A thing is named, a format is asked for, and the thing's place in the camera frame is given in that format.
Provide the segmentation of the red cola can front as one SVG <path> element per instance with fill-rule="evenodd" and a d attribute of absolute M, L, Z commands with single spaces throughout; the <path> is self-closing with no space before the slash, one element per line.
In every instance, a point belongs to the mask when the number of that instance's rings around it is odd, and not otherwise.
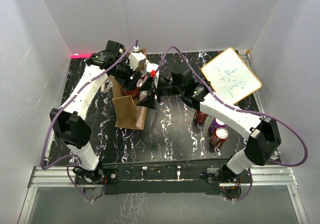
<path fill-rule="evenodd" d="M 133 89 L 133 90 L 126 90 L 126 89 L 124 89 L 123 92 L 124 92 L 124 94 L 125 94 L 126 96 L 132 96 L 132 98 L 135 98 L 135 97 L 137 97 L 137 96 L 139 95 L 139 89 L 138 89 L 138 87 L 136 87 L 136 88 Z"/>

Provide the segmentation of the red cola can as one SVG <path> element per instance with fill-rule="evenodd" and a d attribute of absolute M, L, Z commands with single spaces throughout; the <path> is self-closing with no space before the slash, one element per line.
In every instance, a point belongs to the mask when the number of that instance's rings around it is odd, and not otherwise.
<path fill-rule="evenodd" d="M 194 113 L 194 116 L 193 116 L 193 120 L 197 124 L 204 124 L 207 120 L 207 117 L 208 117 L 207 114 L 196 110 L 196 112 Z"/>
<path fill-rule="evenodd" d="M 132 98 L 135 98 L 135 97 L 137 97 L 137 96 L 139 95 L 139 89 L 138 89 L 138 87 L 136 87 L 136 88 L 133 89 L 133 90 L 126 90 L 126 89 L 124 89 L 123 92 L 124 92 L 124 94 L 125 94 L 126 96 L 132 96 Z"/>
<path fill-rule="evenodd" d="M 217 128 L 214 130 L 209 140 L 209 143 L 212 147 L 220 149 L 223 146 L 223 144 L 227 141 L 229 137 L 228 135 L 228 131 L 225 128 Z"/>

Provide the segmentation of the purple Fanta can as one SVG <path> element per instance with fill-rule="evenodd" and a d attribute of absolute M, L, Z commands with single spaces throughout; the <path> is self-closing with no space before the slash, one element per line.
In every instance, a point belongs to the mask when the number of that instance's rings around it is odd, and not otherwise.
<path fill-rule="evenodd" d="M 214 118 L 208 128 L 208 131 L 210 134 L 213 134 L 213 132 L 218 128 L 225 128 L 226 124 L 224 124 L 222 121 Z"/>
<path fill-rule="evenodd" d="M 140 88 L 148 78 L 148 75 L 144 71 L 139 70 L 139 72 L 141 73 L 141 75 L 140 75 L 140 77 L 137 81 L 137 84 L 136 84 L 138 88 Z"/>

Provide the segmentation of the brown canvas tote bag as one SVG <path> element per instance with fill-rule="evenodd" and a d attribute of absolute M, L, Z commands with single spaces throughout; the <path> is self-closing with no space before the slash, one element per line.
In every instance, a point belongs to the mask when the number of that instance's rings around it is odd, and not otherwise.
<path fill-rule="evenodd" d="M 129 66 L 128 56 L 126 55 L 120 64 Z M 146 93 L 139 90 L 139 95 L 135 98 L 124 94 L 124 84 L 119 84 L 114 77 L 114 71 L 108 73 L 110 79 L 109 89 L 112 89 L 113 105 L 116 111 L 115 127 L 126 128 L 132 130 L 143 130 L 146 118 L 146 107 L 137 105 L 137 102 L 146 96 Z"/>

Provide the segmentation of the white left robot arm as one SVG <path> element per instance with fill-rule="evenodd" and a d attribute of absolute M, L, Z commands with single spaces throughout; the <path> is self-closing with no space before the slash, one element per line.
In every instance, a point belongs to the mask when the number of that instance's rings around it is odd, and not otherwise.
<path fill-rule="evenodd" d="M 119 81 L 126 90 L 134 90 L 141 76 L 138 71 L 140 60 L 134 60 L 132 54 L 138 53 L 138 40 L 128 48 L 108 41 L 105 50 L 93 53 L 85 61 L 85 71 L 70 97 L 58 109 L 50 113 L 49 132 L 54 132 L 71 150 L 80 168 L 86 170 L 86 178 L 99 183 L 103 178 L 98 168 L 99 158 L 90 144 L 91 128 L 85 119 L 91 102 L 109 76 Z"/>

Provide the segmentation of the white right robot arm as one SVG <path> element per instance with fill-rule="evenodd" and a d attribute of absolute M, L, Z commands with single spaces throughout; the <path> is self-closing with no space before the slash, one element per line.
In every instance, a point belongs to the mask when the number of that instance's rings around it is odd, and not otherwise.
<path fill-rule="evenodd" d="M 208 114 L 238 132 L 246 141 L 244 149 L 231 156 L 217 171 L 216 178 L 235 182 L 241 173 L 253 165 L 264 166 L 281 143 L 279 129 L 275 120 L 244 113 L 242 109 L 219 101 L 218 95 L 208 91 L 197 82 L 190 68 L 182 64 L 171 67 L 171 79 L 157 73 L 156 64 L 146 63 L 144 74 L 147 79 L 140 86 L 146 96 L 138 102 L 139 106 L 155 109 L 155 99 L 161 96 L 179 95 L 189 107 Z"/>

